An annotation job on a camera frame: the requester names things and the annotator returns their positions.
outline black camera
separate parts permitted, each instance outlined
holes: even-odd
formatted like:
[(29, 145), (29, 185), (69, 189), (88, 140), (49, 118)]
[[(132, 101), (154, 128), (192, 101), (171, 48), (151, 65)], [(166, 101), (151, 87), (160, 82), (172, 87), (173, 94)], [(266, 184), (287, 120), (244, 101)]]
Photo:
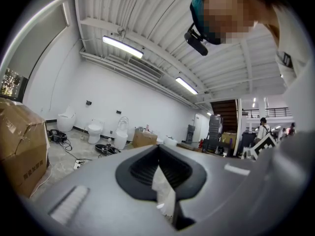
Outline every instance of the black camera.
[(202, 56), (206, 56), (208, 54), (207, 48), (201, 43), (203, 41), (203, 38), (199, 36), (192, 27), (194, 24), (191, 25), (191, 27), (188, 29), (188, 31), (185, 33), (184, 38), (186, 42), (192, 46), (197, 52), (199, 52)]

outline staircase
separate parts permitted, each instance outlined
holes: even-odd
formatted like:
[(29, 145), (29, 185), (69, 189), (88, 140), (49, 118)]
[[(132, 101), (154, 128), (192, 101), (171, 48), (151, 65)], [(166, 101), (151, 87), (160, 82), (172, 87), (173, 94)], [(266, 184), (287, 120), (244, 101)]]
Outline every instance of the staircase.
[(215, 115), (223, 117), (223, 131), (222, 132), (237, 132), (237, 110), (235, 100), (226, 100), (212, 102), (212, 110)]

